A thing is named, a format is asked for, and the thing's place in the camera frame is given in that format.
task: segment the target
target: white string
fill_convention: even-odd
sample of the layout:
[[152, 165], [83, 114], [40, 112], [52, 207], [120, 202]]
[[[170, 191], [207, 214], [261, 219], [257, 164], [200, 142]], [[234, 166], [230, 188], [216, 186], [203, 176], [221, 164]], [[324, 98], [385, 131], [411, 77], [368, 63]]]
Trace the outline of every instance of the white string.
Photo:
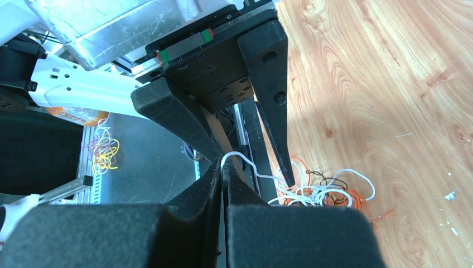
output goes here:
[[317, 196], [315, 196], [314, 202], [318, 202], [318, 204], [319, 204], [320, 206], [324, 205], [325, 194], [331, 193], [331, 192], [340, 193], [340, 194], [343, 194], [344, 196], [346, 196], [346, 197], [348, 198], [348, 205], [347, 205], [347, 207], [351, 208], [351, 205], [353, 204], [353, 198], [351, 198], [351, 196], [350, 196], [347, 192], [345, 192], [345, 191], [343, 191], [343, 190], [341, 190], [341, 189], [327, 189], [327, 190], [323, 190], [323, 191], [319, 192], [319, 193], [317, 194]]
[[373, 191], [373, 194], [372, 194], [370, 197], [368, 197], [368, 198], [366, 199], [366, 201], [369, 201], [369, 200], [371, 200], [371, 199], [374, 198], [374, 196], [376, 195], [376, 189], [374, 188], [374, 185], [373, 185], [373, 183], [371, 182], [370, 179], [368, 179], [365, 175], [363, 175], [363, 174], [361, 174], [361, 173], [359, 173], [358, 171], [353, 170], [353, 169], [342, 169], [342, 170], [340, 170], [339, 172], [335, 173], [334, 179], [336, 179], [336, 178], [337, 178], [340, 174], [342, 174], [343, 172], [352, 172], [352, 173], [358, 175], [359, 177], [365, 179], [365, 180], [369, 183], [369, 185], [371, 186], [371, 189], [372, 189], [372, 191]]
[[271, 199], [271, 200], [268, 202], [268, 204], [271, 204], [271, 203], [274, 203], [274, 202], [276, 202], [276, 201], [279, 201], [279, 200], [287, 199], [287, 198], [288, 198], [288, 199], [295, 199], [295, 200], [301, 202], [303, 205], [305, 205], [305, 206], [307, 207], [307, 206], [308, 206], [307, 203], [306, 203], [304, 200], [299, 200], [298, 197], [299, 197], [298, 195], [283, 195], [283, 196], [281, 196], [281, 197], [276, 197], [276, 198], [274, 198], [274, 199]]
[[[245, 162], [247, 162], [249, 165], [251, 165], [254, 169], [254, 173], [257, 177], [260, 177], [260, 178], [267, 178], [267, 179], [273, 179], [276, 181], [276, 187], [278, 188], [278, 190], [282, 193], [284, 193], [285, 195], [281, 196], [281, 197], [277, 197], [277, 198], [274, 198], [272, 200], [270, 200], [268, 202], [268, 204], [271, 204], [275, 201], [279, 201], [279, 200], [282, 200], [282, 199], [292, 199], [291, 202], [288, 203], [288, 205], [291, 205], [295, 202], [301, 202], [303, 205], [305, 206], [308, 206], [308, 203], [309, 204], [312, 204], [312, 205], [315, 205], [315, 204], [318, 204], [320, 206], [323, 206], [324, 205], [324, 199], [325, 199], [325, 195], [327, 193], [332, 193], [332, 192], [335, 192], [335, 193], [340, 193], [340, 194], [343, 194], [344, 196], [346, 196], [348, 198], [348, 205], [347, 207], [351, 207], [352, 204], [353, 204], [353, 198], [350, 196], [350, 194], [348, 194], [346, 191], [343, 190], [343, 188], [339, 187], [339, 186], [336, 186], [336, 185], [332, 185], [333, 182], [335, 181], [334, 179], [336, 179], [340, 174], [344, 173], [344, 172], [352, 172], [356, 175], [358, 175], [359, 177], [363, 178], [364, 180], [366, 180], [369, 185], [371, 186], [371, 189], [373, 190], [373, 194], [369, 197], [369, 198], [366, 198], [366, 201], [369, 201], [371, 199], [374, 198], [375, 194], [376, 194], [376, 190], [374, 188], [374, 185], [373, 183], [371, 182], [370, 179], [368, 179], [365, 175], [359, 173], [358, 171], [356, 170], [353, 170], [353, 169], [342, 169], [340, 171], [338, 171], [335, 175], [334, 175], [334, 179], [332, 179], [327, 185], [318, 185], [318, 186], [301, 186], [299, 188], [297, 188], [297, 190], [293, 193], [289, 190], [285, 190], [283, 189], [282, 187], [286, 186], [286, 183], [283, 181], [283, 179], [281, 178], [278, 178], [278, 176], [281, 175], [281, 170], [278, 169], [277, 173], [276, 173], [276, 176], [269, 176], [269, 175], [261, 175], [258, 173], [258, 170], [256, 168], [256, 165], [251, 162], [245, 155], [243, 155], [241, 152], [229, 152], [227, 154], [224, 155], [224, 157], [222, 158], [221, 162], [220, 162], [220, 172], [222, 173], [223, 172], [223, 168], [225, 166], [225, 163], [227, 161], [227, 159], [232, 156], [232, 155], [238, 155], [240, 156]], [[297, 163], [295, 163], [294, 161], [291, 160], [291, 164], [296, 166], [298, 172], [299, 172], [299, 176], [300, 176], [300, 179], [301, 179], [301, 182], [302, 182], [302, 178], [303, 178], [303, 172], [301, 170], [301, 168], [299, 167], [299, 165]], [[304, 189], [313, 189], [312, 191], [312, 194], [307, 197], [304, 195]]]
[[226, 155], [223, 156], [221, 162], [220, 162], [220, 173], [223, 174], [223, 167], [225, 166], [225, 162], [227, 161], [227, 159], [229, 157], [231, 157], [232, 155], [238, 155], [240, 156], [243, 160], [245, 160], [245, 162], [247, 162], [249, 165], [251, 165], [253, 167], [253, 170], [254, 170], [254, 173], [256, 175], [256, 177], [260, 177], [260, 178], [266, 178], [266, 179], [272, 179], [272, 180], [278, 180], [278, 181], [281, 181], [282, 183], [286, 184], [282, 179], [280, 178], [277, 178], [275, 176], [269, 176], [269, 175], [261, 175], [258, 173], [258, 170], [256, 168], [256, 165], [251, 162], [245, 155], [243, 155], [241, 152], [228, 152]]

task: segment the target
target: metal plate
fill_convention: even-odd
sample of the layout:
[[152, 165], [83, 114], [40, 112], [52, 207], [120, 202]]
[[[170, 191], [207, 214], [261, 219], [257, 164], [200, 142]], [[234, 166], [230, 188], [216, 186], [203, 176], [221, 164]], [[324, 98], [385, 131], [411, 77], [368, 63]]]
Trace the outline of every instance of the metal plate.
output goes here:
[[209, 92], [198, 98], [201, 103], [210, 112], [216, 113], [226, 107], [235, 105], [253, 96], [253, 89], [248, 77], [237, 79], [232, 83]]
[[25, 0], [86, 70], [98, 68], [237, 0]]
[[236, 41], [226, 40], [211, 49], [170, 66], [166, 74], [188, 95], [198, 98], [247, 76]]

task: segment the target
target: metal sheet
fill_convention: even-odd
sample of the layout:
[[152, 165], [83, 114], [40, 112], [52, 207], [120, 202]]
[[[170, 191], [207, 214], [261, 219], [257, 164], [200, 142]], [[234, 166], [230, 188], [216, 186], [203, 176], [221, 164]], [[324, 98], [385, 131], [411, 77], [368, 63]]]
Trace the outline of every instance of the metal sheet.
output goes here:
[[158, 124], [110, 114], [107, 126], [120, 141], [117, 169], [102, 177], [101, 204], [165, 203], [195, 182], [182, 141]]
[[86, 70], [156, 41], [238, 0], [25, 0]]

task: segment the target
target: metal frame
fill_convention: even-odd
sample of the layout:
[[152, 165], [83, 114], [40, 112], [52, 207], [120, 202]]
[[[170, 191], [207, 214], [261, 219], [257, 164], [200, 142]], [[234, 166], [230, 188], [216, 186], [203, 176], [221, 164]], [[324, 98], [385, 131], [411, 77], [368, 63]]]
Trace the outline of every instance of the metal frame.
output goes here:
[[57, 187], [47, 193], [40, 195], [39, 205], [46, 203], [53, 203], [63, 198], [70, 197], [84, 189], [90, 188], [93, 184], [91, 176], [82, 176], [73, 181], [70, 181], [62, 186]]

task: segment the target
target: white cable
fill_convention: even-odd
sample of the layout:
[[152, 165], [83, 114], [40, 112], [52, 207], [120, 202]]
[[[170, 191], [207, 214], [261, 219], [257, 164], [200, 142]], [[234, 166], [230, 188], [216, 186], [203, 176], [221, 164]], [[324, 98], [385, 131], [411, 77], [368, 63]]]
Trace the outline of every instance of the white cable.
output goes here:
[[359, 177], [362, 177], [363, 179], [365, 179], [369, 183], [369, 185], [371, 186], [371, 189], [373, 190], [373, 194], [370, 197], [368, 197], [366, 199], [366, 201], [369, 201], [369, 200], [374, 198], [374, 196], [376, 195], [376, 189], [374, 188], [374, 185], [373, 185], [373, 183], [371, 182], [370, 179], [368, 179], [365, 175], [363, 175], [363, 174], [361, 174], [358, 171], [353, 170], [353, 169], [342, 169], [342, 170], [340, 170], [339, 172], [335, 173], [334, 179], [336, 179], [343, 172], [352, 172], [352, 173], [355, 173], [356, 175], [358, 175]]
[[[298, 197], [299, 197], [298, 195], [283, 195], [283, 196], [281, 196], [281, 197], [276, 197], [276, 198], [274, 198], [274, 199], [271, 199], [271, 200], [268, 202], [268, 204], [271, 204], [271, 203], [273, 203], [273, 202], [275, 202], [275, 201], [279, 201], [279, 200], [281, 200], [281, 199], [287, 199], [287, 198], [289, 198], [289, 199], [298, 199]], [[301, 203], [302, 203], [303, 205], [305, 205], [306, 207], [308, 206], [307, 203], [306, 203], [304, 200], [298, 200], [298, 201], [301, 202]]]
[[290, 196], [293, 196], [293, 195], [294, 195], [294, 196], [298, 197], [299, 199], [305, 200], [306, 202], [313, 203], [312, 200], [311, 200], [309, 197], [305, 196], [305, 195], [298, 195], [298, 194], [295, 194], [295, 193], [293, 193], [293, 192], [291, 192], [291, 191], [284, 190], [284, 189], [281, 187], [281, 185], [279, 184], [278, 181], [276, 182], [276, 187], [278, 188], [279, 191], [285, 193], [286, 195], [290, 195]]
[[346, 196], [348, 198], [348, 205], [347, 207], [351, 208], [351, 205], [353, 204], [353, 198], [351, 198], [351, 196], [343, 191], [343, 190], [340, 190], [340, 189], [328, 189], [328, 190], [323, 190], [321, 192], [319, 192], [316, 196], [316, 200], [318, 200], [318, 204], [320, 206], [322, 206], [324, 204], [324, 196], [325, 194], [327, 193], [332, 193], [332, 192], [335, 192], [335, 193], [340, 193], [340, 194], [343, 194], [344, 196]]
[[238, 155], [240, 156], [243, 160], [245, 160], [245, 162], [247, 162], [249, 165], [251, 165], [254, 169], [254, 173], [256, 175], [256, 177], [260, 177], [260, 178], [266, 178], [266, 179], [272, 179], [272, 180], [278, 180], [278, 181], [281, 181], [282, 183], [286, 184], [282, 179], [280, 178], [277, 178], [275, 176], [269, 176], [269, 175], [261, 175], [258, 173], [258, 170], [256, 168], [256, 165], [251, 162], [245, 155], [243, 155], [241, 152], [228, 152], [226, 155], [223, 156], [221, 162], [220, 162], [220, 173], [222, 174], [223, 173], [223, 167], [225, 166], [225, 162], [227, 161], [227, 159], [229, 157], [231, 157], [232, 155]]
[[[296, 162], [294, 162], [293, 160], [291, 160], [291, 164], [296, 166], [296, 169], [299, 172], [299, 177], [301, 178], [301, 183], [302, 183], [302, 178], [304, 177], [304, 173], [302, 172], [301, 167]], [[281, 175], [282, 175], [281, 168], [279, 167], [278, 170], [276, 171], [276, 177], [279, 178], [279, 176], [281, 176]]]

